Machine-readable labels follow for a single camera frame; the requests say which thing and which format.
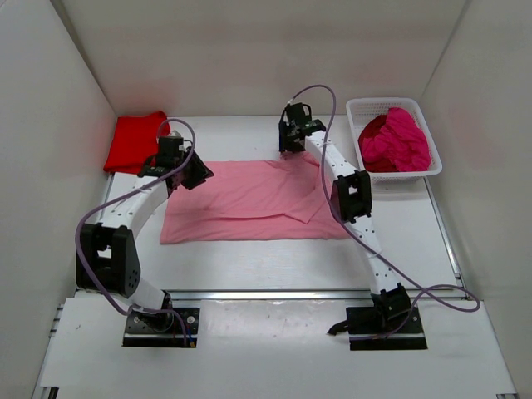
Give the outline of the light pink polo shirt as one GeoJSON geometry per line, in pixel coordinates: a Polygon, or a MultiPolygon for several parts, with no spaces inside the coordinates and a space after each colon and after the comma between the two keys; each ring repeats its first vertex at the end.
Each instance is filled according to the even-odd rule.
{"type": "Polygon", "coordinates": [[[213,177],[168,199],[161,244],[201,241],[347,239],[330,213],[318,161],[210,161],[213,177]]]}

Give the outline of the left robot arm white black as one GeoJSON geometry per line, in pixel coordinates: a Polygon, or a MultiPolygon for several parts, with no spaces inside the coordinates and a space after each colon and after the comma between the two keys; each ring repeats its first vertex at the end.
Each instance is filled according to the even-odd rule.
{"type": "Polygon", "coordinates": [[[112,200],[97,222],[81,224],[76,234],[77,287],[123,300],[131,307],[128,315],[157,333],[180,323],[170,295],[141,276],[135,239],[175,190],[192,190],[213,176],[192,141],[177,132],[159,138],[157,152],[141,166],[130,195],[112,200]]]}

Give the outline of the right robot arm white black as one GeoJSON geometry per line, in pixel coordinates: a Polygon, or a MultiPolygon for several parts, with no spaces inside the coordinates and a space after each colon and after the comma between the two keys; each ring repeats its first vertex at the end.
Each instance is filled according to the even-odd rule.
{"type": "Polygon", "coordinates": [[[322,178],[331,180],[325,190],[334,219],[365,250],[371,277],[373,305],[336,323],[328,335],[336,336],[367,328],[377,336],[389,336],[403,327],[411,312],[411,300],[394,270],[380,255],[381,247],[372,222],[371,178],[344,159],[328,140],[325,125],[312,117],[311,107],[290,101],[283,109],[279,128],[281,152],[308,151],[320,161],[322,178]]]}

